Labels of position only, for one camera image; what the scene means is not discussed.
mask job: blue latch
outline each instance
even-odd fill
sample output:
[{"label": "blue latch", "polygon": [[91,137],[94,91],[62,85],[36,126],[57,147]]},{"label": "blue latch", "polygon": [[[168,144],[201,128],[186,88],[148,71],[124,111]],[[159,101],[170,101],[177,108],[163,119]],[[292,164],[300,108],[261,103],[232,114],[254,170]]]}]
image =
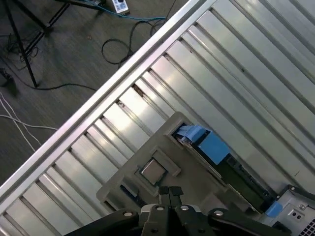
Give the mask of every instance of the blue latch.
[{"label": "blue latch", "polygon": [[272,203],[268,210],[266,210],[265,214],[270,218],[276,218],[280,214],[282,209],[283,206],[277,201],[274,201],[274,203]]},{"label": "blue latch", "polygon": [[177,134],[183,137],[183,142],[189,140],[195,143],[207,131],[209,131],[209,134],[201,141],[198,148],[217,165],[230,153],[230,150],[226,143],[214,132],[200,125],[183,125],[179,128]]}]

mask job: floor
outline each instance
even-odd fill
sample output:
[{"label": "floor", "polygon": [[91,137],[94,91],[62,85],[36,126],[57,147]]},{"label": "floor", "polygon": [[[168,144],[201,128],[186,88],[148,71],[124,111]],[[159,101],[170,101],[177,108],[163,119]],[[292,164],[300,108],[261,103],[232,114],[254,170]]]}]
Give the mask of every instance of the floor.
[{"label": "floor", "polygon": [[[48,22],[62,3],[53,0],[22,0],[29,9],[44,22]],[[170,15],[173,15],[186,0],[177,0]],[[138,17],[165,16],[173,3],[171,0],[127,0],[130,15]],[[22,38],[38,30],[15,6],[10,4],[13,17]],[[54,30],[38,43],[38,55],[31,59],[31,66],[40,87],[47,88],[63,83],[78,83],[95,89],[103,85],[118,69],[107,63],[101,54],[101,46],[110,38],[128,42],[135,20],[122,19],[108,13],[96,12],[78,6],[70,6],[55,23]],[[139,26],[133,38],[133,49],[139,48],[149,38],[150,27]],[[0,36],[12,33],[10,24],[0,8]],[[28,124],[58,128],[86,102],[92,90],[80,87],[63,87],[50,91],[38,91],[23,85],[17,78],[31,84],[27,69],[19,70],[24,64],[5,53],[7,37],[0,37],[0,56],[8,65],[0,61],[0,68],[14,78],[17,90],[12,92],[0,88],[0,92],[15,110],[17,116]],[[117,44],[108,45],[107,55],[119,60],[126,49]],[[0,114],[6,115],[3,107]],[[53,133],[51,130],[30,129],[41,143]],[[19,130],[11,120],[0,119],[0,184],[3,184],[33,153]],[[29,135],[27,138],[35,149],[40,145]]]}]

